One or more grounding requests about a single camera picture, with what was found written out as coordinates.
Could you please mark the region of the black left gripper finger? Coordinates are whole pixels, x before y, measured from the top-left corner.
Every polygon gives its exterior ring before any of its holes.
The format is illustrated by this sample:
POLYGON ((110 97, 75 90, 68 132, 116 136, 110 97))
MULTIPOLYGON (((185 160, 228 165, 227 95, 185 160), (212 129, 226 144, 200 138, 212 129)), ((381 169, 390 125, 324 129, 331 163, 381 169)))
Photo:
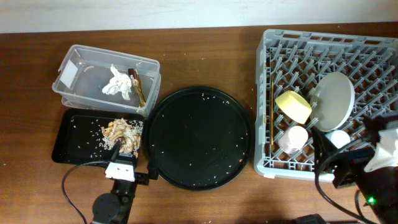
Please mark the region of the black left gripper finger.
POLYGON ((157 180, 159 177, 159 173, 156 165, 156 153, 154 147, 149 148, 148 156, 149 156, 149 161, 147 165, 148 178, 151 180, 157 180))
POLYGON ((115 161, 115 160, 116 160, 116 157, 117 157, 118 154, 119 154, 119 150, 120 150, 121 146, 122 146, 121 141, 120 141, 120 140, 117 140, 116 143, 114 144, 113 148, 112 148, 112 150, 113 150, 113 155, 112 155, 110 161, 115 161))

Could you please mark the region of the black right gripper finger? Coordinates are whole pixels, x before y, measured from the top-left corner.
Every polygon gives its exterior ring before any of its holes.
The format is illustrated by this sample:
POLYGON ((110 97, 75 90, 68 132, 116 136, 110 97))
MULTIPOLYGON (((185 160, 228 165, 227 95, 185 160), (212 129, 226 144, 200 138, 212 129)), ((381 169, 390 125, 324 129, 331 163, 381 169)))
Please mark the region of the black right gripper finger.
POLYGON ((318 128, 313 126, 311 128, 311 132, 316 162, 324 161, 338 150, 338 148, 318 128))
POLYGON ((380 131, 397 128, 397 113, 386 113, 373 118, 364 117, 366 134, 362 137, 364 142, 377 143, 381 140, 380 131))

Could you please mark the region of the light blue plastic cup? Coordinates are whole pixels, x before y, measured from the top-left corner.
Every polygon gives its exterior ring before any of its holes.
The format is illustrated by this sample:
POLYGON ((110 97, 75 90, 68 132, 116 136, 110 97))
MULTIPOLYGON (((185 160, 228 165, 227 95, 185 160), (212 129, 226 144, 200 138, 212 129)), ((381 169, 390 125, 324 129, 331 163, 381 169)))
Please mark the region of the light blue plastic cup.
POLYGON ((333 145, 340 149, 343 146, 351 142, 348 133, 342 130, 334 130, 330 133, 325 134, 325 136, 333 143, 333 145))

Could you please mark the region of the food scraps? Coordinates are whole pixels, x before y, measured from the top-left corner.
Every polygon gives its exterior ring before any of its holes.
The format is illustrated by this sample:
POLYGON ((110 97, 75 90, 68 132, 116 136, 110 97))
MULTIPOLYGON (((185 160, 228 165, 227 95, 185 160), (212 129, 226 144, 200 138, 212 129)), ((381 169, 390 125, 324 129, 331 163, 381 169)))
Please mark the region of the food scraps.
POLYGON ((138 120, 126 121, 121 118, 109 122, 107 126, 101 127, 104 149, 111 150, 117 142, 120 142, 119 153, 138 158, 143 127, 144 122, 138 120))

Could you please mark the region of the pink plastic cup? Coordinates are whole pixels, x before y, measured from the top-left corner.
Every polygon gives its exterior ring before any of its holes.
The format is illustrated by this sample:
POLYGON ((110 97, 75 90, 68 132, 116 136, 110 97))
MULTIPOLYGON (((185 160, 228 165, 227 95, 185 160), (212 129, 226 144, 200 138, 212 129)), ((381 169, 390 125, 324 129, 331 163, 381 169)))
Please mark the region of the pink plastic cup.
POLYGON ((293 154, 304 147, 308 140, 308 132, 301 126, 292 126, 277 141, 278 146, 288 154, 293 154))

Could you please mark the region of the grey round plate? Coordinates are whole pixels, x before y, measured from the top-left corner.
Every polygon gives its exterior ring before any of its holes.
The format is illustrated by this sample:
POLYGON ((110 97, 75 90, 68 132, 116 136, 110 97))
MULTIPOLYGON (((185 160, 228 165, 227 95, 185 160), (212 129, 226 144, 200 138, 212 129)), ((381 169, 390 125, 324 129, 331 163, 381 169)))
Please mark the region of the grey round plate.
POLYGON ((316 104, 310 118, 318 120, 315 127, 320 131, 338 129, 350 116, 354 101, 354 86, 350 79, 340 72, 329 73, 317 84, 310 99, 316 104))

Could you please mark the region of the yellow bowl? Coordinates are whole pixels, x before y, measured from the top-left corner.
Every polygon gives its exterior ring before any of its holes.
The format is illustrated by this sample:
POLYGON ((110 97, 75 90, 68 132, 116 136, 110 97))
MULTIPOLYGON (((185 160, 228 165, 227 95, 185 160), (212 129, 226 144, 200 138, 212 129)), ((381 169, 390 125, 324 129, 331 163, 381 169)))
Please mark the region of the yellow bowl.
POLYGON ((300 124, 304 124, 312 113, 312 107, 307 100, 291 90, 279 95, 275 103, 284 114, 300 124))

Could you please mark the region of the gold foil wrapper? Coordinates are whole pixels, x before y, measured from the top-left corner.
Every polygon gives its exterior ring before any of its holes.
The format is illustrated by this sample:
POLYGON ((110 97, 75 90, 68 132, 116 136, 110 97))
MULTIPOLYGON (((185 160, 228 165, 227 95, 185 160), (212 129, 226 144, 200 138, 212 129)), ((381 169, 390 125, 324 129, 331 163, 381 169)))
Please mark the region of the gold foil wrapper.
POLYGON ((141 86, 141 80, 137 74, 137 70, 135 68, 129 68, 128 74, 132 80, 132 85, 134 87, 134 90, 139 97, 139 107, 143 108, 146 105, 146 99, 144 97, 144 93, 141 86))

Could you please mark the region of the white tissue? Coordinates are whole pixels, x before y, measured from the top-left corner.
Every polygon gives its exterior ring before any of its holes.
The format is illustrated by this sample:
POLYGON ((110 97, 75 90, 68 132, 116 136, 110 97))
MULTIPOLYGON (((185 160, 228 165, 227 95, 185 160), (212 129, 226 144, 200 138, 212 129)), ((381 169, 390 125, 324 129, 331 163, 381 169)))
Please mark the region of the white tissue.
POLYGON ((115 95, 120 93, 124 100, 130 100, 130 92, 132 88, 132 80, 129 75, 120 73, 115 66, 110 66, 111 73, 114 75, 109 83, 102 89, 102 93, 106 95, 115 95))

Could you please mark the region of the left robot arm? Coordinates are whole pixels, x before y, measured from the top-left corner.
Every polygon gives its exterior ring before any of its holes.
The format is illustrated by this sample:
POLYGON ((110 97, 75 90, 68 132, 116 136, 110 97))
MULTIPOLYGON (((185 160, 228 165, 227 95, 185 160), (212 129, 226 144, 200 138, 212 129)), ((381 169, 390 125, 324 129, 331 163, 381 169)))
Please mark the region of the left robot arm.
POLYGON ((113 155, 108 161, 105 176, 114 181, 109 193, 97 197, 92 206, 92 223, 127 223, 138 185, 148 185, 157 180, 156 155, 153 146, 149 148, 147 173, 136 172, 137 157, 120 153, 121 142, 113 147, 113 155))

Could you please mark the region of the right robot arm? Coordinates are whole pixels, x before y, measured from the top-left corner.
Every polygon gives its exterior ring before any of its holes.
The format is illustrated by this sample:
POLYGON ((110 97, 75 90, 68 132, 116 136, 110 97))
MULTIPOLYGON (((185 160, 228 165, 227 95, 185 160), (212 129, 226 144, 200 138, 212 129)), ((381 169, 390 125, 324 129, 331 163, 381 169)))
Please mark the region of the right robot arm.
POLYGON ((362 212, 352 212, 332 200, 320 186, 324 172, 333 173, 336 189, 357 185, 381 223, 397 223, 397 113, 363 119, 365 134, 336 147, 318 128, 312 128, 315 149, 315 186, 332 206, 364 223, 362 212))

